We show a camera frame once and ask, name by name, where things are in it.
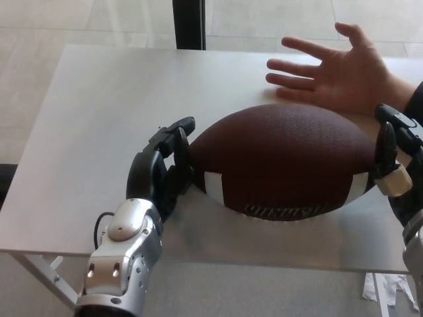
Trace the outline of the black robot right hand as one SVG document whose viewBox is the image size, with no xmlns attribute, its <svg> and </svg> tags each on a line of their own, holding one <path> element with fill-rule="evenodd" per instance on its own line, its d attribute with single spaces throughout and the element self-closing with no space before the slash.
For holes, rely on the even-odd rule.
<svg viewBox="0 0 423 317">
<path fill-rule="evenodd" d="M 381 126 L 372 178 L 405 227 L 422 210 L 422 126 L 384 104 L 377 106 L 375 119 Z"/>
</svg>

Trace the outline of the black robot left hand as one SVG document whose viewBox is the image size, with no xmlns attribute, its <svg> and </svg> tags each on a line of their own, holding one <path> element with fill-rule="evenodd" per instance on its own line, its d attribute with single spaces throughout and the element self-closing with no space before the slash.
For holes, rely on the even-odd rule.
<svg viewBox="0 0 423 317">
<path fill-rule="evenodd" d="M 189 159 L 187 137 L 195 130 L 191 116 L 162 127 L 133 159 L 126 185 L 126 197 L 150 201 L 162 222 L 175 209 L 177 198 L 188 190 L 194 169 Z"/>
</svg>

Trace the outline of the person's bare hand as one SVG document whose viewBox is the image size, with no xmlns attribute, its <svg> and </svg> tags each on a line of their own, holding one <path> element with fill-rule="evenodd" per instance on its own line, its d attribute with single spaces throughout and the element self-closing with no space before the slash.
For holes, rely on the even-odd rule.
<svg viewBox="0 0 423 317">
<path fill-rule="evenodd" d="M 320 60 L 303 65 L 269 59 L 266 81 L 276 85 L 276 96 L 336 112 L 372 115 L 379 104 L 404 110 L 416 90 L 392 74 L 373 42 L 357 24 L 337 22 L 336 31 L 347 37 L 350 50 L 336 50 L 300 38 L 284 37 L 282 45 Z"/>
</svg>

